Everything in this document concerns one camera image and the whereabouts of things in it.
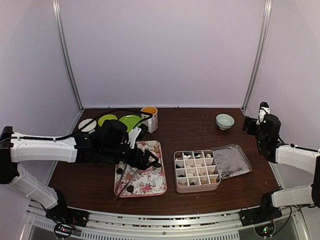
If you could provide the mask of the floral pink tray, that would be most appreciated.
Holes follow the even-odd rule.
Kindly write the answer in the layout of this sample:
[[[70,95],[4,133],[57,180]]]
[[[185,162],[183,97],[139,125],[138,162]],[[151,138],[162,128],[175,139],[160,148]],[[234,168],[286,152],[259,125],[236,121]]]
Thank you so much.
[[[159,196],[167,191],[167,181],[161,144],[158,140],[137,142],[137,147],[143,151],[149,150],[159,158],[159,167],[149,167],[146,170],[139,170],[131,184],[123,191],[120,198],[150,197]],[[114,188],[118,182],[130,179],[135,168],[120,162],[115,166]]]

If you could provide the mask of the pink rabbit tin lid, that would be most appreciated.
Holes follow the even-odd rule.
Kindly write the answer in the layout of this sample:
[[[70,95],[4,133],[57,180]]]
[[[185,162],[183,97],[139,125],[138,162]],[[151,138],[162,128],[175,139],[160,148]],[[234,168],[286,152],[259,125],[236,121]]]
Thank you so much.
[[[253,167],[239,144],[214,147],[215,163],[222,180],[248,174]]]

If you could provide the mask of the pink divided tin box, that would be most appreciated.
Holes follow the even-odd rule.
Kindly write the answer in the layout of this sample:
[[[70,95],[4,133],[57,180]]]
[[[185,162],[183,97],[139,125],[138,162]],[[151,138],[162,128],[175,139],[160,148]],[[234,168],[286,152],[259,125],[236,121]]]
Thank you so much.
[[[215,191],[221,183],[212,150],[187,150],[174,153],[176,191],[180,194]]]

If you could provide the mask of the metal serving tongs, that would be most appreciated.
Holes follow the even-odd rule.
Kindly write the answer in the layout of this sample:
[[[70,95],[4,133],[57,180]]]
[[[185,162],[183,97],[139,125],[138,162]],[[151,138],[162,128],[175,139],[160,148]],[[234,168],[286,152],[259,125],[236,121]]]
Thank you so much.
[[[127,179],[126,181],[121,180],[118,182],[118,185],[117,185],[116,189],[114,190],[114,193],[112,196],[113,201],[117,201],[120,198],[123,191],[126,190],[126,188],[131,184],[132,180],[135,178],[135,176],[137,175],[138,172],[139,172],[139,170],[136,169],[134,171],[134,173],[132,174],[132,176],[130,177],[130,179]]]

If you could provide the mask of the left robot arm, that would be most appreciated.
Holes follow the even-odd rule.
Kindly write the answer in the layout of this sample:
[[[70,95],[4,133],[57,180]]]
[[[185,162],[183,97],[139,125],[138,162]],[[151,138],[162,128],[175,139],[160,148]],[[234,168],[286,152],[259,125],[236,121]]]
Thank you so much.
[[[79,129],[60,137],[32,136],[14,132],[6,126],[0,134],[0,183],[14,185],[27,197],[39,202],[61,222],[72,218],[63,193],[48,187],[29,174],[20,163],[24,161],[58,161],[76,164],[125,163],[138,170],[159,168],[158,157],[138,148],[136,140],[143,131],[136,126],[127,131],[118,120],[106,120],[92,133]]]

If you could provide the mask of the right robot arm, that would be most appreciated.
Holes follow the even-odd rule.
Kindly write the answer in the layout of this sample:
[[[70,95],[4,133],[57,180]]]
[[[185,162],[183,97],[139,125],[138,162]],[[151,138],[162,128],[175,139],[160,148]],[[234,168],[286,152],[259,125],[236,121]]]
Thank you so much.
[[[320,207],[320,151],[303,148],[281,141],[281,121],[276,115],[265,114],[258,118],[246,116],[242,129],[255,136],[257,149],[268,162],[291,166],[313,175],[313,183],[294,188],[275,190],[261,197],[256,216],[269,221],[281,207]]]

